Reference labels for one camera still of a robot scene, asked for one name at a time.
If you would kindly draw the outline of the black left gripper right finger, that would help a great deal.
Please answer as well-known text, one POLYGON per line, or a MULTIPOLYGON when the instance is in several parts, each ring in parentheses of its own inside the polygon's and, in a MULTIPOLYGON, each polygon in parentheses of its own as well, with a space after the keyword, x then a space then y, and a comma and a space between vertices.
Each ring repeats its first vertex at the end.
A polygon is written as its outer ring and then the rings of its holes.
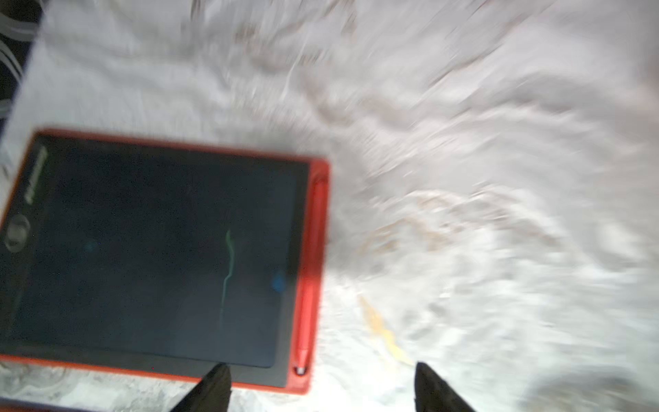
POLYGON ((475 412, 427 363, 415 368, 416 412, 475 412))

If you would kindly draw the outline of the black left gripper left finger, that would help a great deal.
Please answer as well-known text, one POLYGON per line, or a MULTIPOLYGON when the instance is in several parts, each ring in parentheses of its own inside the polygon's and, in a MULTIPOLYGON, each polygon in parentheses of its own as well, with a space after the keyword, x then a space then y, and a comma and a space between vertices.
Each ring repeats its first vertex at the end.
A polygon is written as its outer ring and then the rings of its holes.
POLYGON ((228 365, 213 367, 172 409, 172 412, 228 412, 232 376, 228 365))

